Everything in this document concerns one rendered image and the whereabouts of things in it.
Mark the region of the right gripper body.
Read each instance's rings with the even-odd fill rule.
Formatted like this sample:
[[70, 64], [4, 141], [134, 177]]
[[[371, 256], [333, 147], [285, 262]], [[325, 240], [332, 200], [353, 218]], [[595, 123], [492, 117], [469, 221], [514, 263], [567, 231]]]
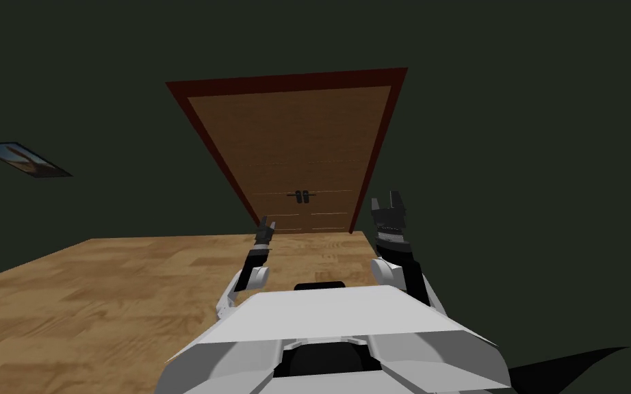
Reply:
[[404, 207], [378, 208], [375, 210], [375, 226], [379, 233], [402, 235], [406, 228]]

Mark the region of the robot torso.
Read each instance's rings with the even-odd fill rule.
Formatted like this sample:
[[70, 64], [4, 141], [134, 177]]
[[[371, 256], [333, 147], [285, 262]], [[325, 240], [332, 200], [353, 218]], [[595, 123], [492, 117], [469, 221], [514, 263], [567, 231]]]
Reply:
[[174, 355], [154, 394], [489, 394], [494, 344], [389, 286], [257, 293]]

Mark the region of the framed wall picture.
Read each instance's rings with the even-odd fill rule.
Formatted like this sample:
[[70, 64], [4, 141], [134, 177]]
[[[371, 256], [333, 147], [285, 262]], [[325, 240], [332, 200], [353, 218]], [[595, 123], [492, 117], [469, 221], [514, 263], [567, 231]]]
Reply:
[[18, 142], [0, 142], [0, 160], [36, 179], [72, 177]]

